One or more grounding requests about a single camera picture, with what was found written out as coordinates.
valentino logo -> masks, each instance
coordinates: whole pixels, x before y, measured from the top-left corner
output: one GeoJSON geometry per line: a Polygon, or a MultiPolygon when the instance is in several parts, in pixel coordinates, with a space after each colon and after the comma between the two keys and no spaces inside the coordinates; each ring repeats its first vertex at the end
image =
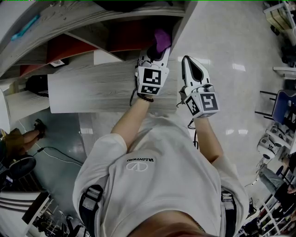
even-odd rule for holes
{"type": "Polygon", "coordinates": [[[148,168],[148,165],[144,162],[131,162],[126,164],[127,170],[142,172],[148,168]]]}

purple object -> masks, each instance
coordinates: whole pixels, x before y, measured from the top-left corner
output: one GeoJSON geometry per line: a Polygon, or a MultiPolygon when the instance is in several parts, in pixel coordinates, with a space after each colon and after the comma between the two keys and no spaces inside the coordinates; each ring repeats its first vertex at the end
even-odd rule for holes
{"type": "Polygon", "coordinates": [[[156,50],[158,53],[163,52],[167,47],[171,46],[171,36],[163,29],[156,29],[154,32],[156,40],[156,50]]]}

white tiled floor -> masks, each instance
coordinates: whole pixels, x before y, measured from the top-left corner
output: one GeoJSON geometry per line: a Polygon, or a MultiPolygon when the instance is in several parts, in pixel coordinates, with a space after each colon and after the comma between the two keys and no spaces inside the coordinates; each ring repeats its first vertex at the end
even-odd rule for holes
{"type": "MultiPolygon", "coordinates": [[[[272,102],[260,95],[259,90],[276,93],[283,83],[272,70],[273,66],[282,65],[280,40],[270,30],[259,1],[200,1],[193,14],[171,57],[180,61],[184,55],[195,57],[209,70],[221,106],[221,111],[210,117],[210,121],[225,154],[237,165],[241,181],[246,185],[255,180],[256,164],[261,159],[256,147],[271,122],[254,113],[255,109],[262,111],[266,106],[272,109],[272,102]]],[[[179,66],[180,89],[181,63],[179,66]]],[[[186,124],[190,122],[186,106],[180,106],[177,114],[186,124]]],[[[115,124],[121,115],[114,113],[111,120],[104,113],[91,115],[93,130],[87,129],[82,134],[87,152],[99,134],[110,132],[112,126],[106,124],[115,124]]],[[[268,166],[276,171],[280,164],[272,160],[268,166]]],[[[254,201],[262,202],[269,195],[260,181],[246,189],[254,201]]]]}

black strap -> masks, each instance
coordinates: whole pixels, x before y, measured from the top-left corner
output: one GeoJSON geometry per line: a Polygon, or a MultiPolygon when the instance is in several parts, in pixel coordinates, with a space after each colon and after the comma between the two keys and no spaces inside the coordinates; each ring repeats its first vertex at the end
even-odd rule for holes
{"type": "Polygon", "coordinates": [[[102,195],[102,187],[96,184],[90,186],[80,199],[79,214],[91,237],[95,237],[95,216],[102,195]]]}
{"type": "Polygon", "coordinates": [[[226,231],[225,237],[233,237],[236,226],[236,204],[233,195],[227,191],[221,192],[221,201],[225,206],[226,231]]]}

hand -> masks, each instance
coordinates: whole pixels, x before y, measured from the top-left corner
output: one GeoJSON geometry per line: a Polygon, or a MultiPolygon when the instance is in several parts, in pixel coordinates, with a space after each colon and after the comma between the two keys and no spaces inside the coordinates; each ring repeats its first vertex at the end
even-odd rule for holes
{"type": "Polygon", "coordinates": [[[296,192],[296,188],[292,188],[291,186],[288,187],[288,192],[287,193],[295,193],[296,192]]]}

